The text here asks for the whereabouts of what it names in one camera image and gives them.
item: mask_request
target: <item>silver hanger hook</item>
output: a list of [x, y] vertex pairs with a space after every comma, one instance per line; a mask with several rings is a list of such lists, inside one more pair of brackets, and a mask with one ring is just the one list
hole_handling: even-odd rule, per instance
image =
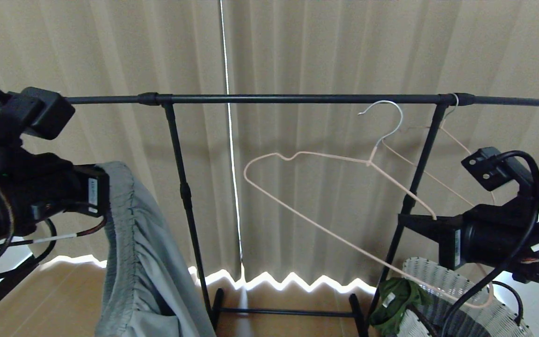
[[367, 109], [365, 109], [363, 112], [357, 113], [357, 115], [365, 115], [365, 113], [368, 112], [368, 111], [370, 111], [370, 109], [373, 108], [374, 105], [376, 105], [376, 104], [383, 104], [383, 103], [394, 105], [394, 106], [398, 109], [398, 113], [401, 114], [401, 119], [400, 119], [400, 121], [398, 121], [398, 125], [396, 126], [396, 128], [394, 128], [394, 130], [392, 130], [391, 132], [388, 132], [387, 134], [381, 136], [380, 139], [378, 139], [378, 141], [376, 142], [376, 145], [374, 146], [374, 148], [377, 147], [378, 144], [380, 144], [380, 142], [383, 141], [386, 137], [390, 136], [391, 134], [393, 134], [394, 132], [396, 132], [398, 129], [400, 129], [400, 127], [401, 127], [401, 125], [402, 125], [402, 119], [403, 119], [402, 109], [401, 109], [401, 107], [400, 107], [398, 104], [396, 104], [396, 103], [394, 103], [394, 102], [392, 102], [392, 101], [381, 100], [381, 101], [375, 102], [375, 103], [373, 103], [372, 105], [368, 106]]
[[442, 118], [442, 121], [445, 120], [451, 113], [453, 113], [456, 110], [456, 108], [459, 106], [459, 97], [454, 92], [451, 92], [451, 95], [456, 98], [457, 103], [455, 104], [455, 107], [453, 107], [451, 111], [446, 113], [446, 115]]

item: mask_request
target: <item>rack vertical pole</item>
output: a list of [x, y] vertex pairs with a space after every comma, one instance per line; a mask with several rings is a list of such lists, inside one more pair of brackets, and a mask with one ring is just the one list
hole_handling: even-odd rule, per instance
[[211, 316], [211, 304], [209, 301], [209, 292], [207, 291], [207, 282], [203, 272], [203, 259], [201, 258], [201, 248], [199, 246], [199, 237], [197, 237], [197, 227], [195, 226], [195, 216], [193, 215], [192, 196], [189, 183], [186, 181], [186, 171], [184, 171], [184, 160], [182, 160], [182, 150], [180, 149], [180, 139], [178, 138], [178, 128], [176, 126], [176, 115], [172, 103], [164, 103], [165, 117], [168, 119], [169, 134], [174, 147], [174, 156], [176, 157], [176, 169], [178, 170], [178, 179], [180, 179], [180, 197], [186, 211], [186, 221], [189, 225], [190, 239], [193, 243], [195, 252], [195, 263], [197, 264], [197, 275], [201, 280], [201, 290], [203, 291], [203, 302], [207, 314]]
[[[432, 124], [430, 124], [430, 130], [428, 131], [428, 136], [425, 139], [425, 144], [423, 145], [421, 156], [419, 156], [419, 162], [417, 163], [417, 168], [415, 169], [415, 174], [413, 175], [413, 181], [411, 181], [411, 186], [409, 188], [409, 190], [413, 194], [417, 194], [419, 182], [421, 181], [423, 172], [425, 171], [425, 166], [426, 164], [428, 164], [428, 159], [430, 158], [432, 147], [434, 147], [434, 141], [436, 141], [436, 135], [438, 134], [438, 130], [440, 130], [440, 124], [444, 118], [444, 112], [448, 107], [449, 105], [445, 103], [436, 105], [436, 109], [434, 110], [434, 114], [432, 115]], [[408, 194], [405, 195], [404, 199], [402, 200], [401, 214], [411, 214], [411, 210], [414, 206], [415, 200], [411, 198]], [[396, 224], [396, 230], [394, 232], [394, 236], [392, 237], [390, 248], [388, 249], [388, 253], [385, 259], [385, 261], [389, 264], [392, 264], [392, 262], [394, 261], [394, 255], [396, 255], [396, 250], [398, 249], [398, 244], [401, 241], [403, 230], [404, 226], [402, 224]], [[389, 271], [390, 268], [388, 267], [384, 267], [382, 269], [380, 281], [378, 284], [386, 280]], [[376, 310], [379, 300], [380, 291], [376, 290], [376, 294], [374, 294], [374, 298], [371, 301], [370, 310], [367, 312], [367, 316], [365, 318], [366, 328], [369, 328], [370, 326], [370, 315], [372, 314], [372, 312], [374, 312], [374, 310]]]

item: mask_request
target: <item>horizontal rod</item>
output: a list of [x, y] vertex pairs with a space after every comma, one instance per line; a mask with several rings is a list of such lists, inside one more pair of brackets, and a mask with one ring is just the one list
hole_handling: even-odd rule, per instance
[[[457, 94], [459, 105], [495, 104], [539, 106], [539, 99], [473, 96]], [[399, 104], [448, 104], [455, 105], [456, 97], [442, 95], [169, 95], [145, 93], [137, 96], [86, 96], [68, 97], [71, 104], [140, 103], [147, 105], [170, 104], [371, 104], [388, 100]]]
[[352, 312], [342, 312], [342, 311], [242, 309], [242, 308], [221, 308], [220, 311], [233, 312], [237, 314], [273, 314], [273, 315], [297, 315], [297, 316], [354, 317]]

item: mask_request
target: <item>light under curtain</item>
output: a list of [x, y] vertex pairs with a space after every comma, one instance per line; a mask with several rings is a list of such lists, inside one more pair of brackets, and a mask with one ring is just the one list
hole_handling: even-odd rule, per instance
[[[35, 86], [66, 96], [225, 94], [219, 13], [215, 1], [0, 1], [0, 88]], [[163, 109], [76, 110], [55, 141], [23, 137], [27, 149], [75, 164], [126, 162], [158, 201], [187, 264], [195, 265]], [[205, 270], [239, 278], [226, 107], [177, 105], [176, 115]], [[95, 221], [75, 214], [53, 220], [60, 234]], [[107, 251], [100, 232], [60, 241], [51, 256], [106, 260]]]
[[[539, 2], [232, 1], [224, 21], [231, 92], [239, 94], [433, 94], [539, 98]], [[247, 279], [291, 271], [375, 284], [381, 266], [293, 215], [242, 179], [249, 160], [270, 152], [316, 151], [367, 160], [398, 116], [392, 106], [233, 105], [242, 258]], [[387, 143], [417, 162], [432, 106], [403, 105], [405, 122]], [[521, 149], [539, 163], [539, 109], [460, 107], [446, 129], [472, 150]], [[473, 203], [490, 195], [464, 171], [466, 153], [444, 133], [427, 171]], [[408, 185], [413, 167], [384, 148], [376, 164]], [[302, 156], [256, 162], [249, 177], [274, 196], [366, 251], [385, 256], [404, 193], [363, 165]], [[505, 202], [515, 186], [496, 191]], [[468, 206], [424, 177], [419, 188], [439, 215]], [[425, 211], [418, 205], [414, 212]], [[395, 264], [437, 260], [437, 245], [407, 230]], [[479, 279], [472, 266], [462, 270]]]

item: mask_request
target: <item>white wicker basket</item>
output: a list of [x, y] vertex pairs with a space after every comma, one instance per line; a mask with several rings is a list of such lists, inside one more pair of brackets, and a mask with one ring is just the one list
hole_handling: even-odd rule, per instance
[[[455, 297], [462, 296], [473, 286], [473, 283], [465, 277], [421, 257], [409, 258], [405, 261], [402, 269]], [[453, 301], [428, 288], [424, 287], [424, 289], [432, 296], [432, 304], [419, 306], [417, 309], [432, 325], [441, 326], [444, 315]], [[487, 298], [488, 292], [484, 289], [472, 297], [469, 302], [479, 304], [486, 301]], [[514, 320], [516, 316], [496, 299], [488, 307], [482, 309], [463, 306], [456, 313], [450, 325], [449, 335], [454, 337], [532, 337], [532, 332], [524, 322], [517, 326]], [[419, 318], [407, 310], [398, 336], [426, 337], [429, 335], [425, 326], [419, 322]]]

